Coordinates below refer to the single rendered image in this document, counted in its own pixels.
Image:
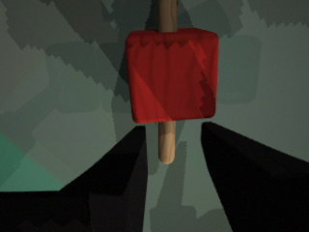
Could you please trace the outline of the red block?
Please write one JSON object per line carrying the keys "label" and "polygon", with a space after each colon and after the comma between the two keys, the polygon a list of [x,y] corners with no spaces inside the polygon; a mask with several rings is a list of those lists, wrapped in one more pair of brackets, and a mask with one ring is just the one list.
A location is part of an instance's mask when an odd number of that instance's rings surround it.
{"label": "red block", "polygon": [[215,115],[218,45],[215,32],[197,27],[130,32],[125,47],[132,121]]}

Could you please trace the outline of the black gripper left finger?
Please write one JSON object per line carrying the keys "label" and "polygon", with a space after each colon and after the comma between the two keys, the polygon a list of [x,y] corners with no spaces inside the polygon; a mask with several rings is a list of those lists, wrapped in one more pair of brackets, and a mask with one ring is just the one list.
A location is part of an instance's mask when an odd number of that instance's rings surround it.
{"label": "black gripper left finger", "polygon": [[146,128],[59,190],[0,192],[0,232],[143,232],[148,186]]}

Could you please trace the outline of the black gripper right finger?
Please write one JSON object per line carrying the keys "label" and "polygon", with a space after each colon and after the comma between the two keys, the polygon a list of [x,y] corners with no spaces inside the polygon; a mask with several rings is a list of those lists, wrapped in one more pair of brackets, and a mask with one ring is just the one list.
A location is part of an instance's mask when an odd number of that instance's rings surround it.
{"label": "black gripper right finger", "polygon": [[232,232],[309,232],[309,162],[212,121],[201,146]]}

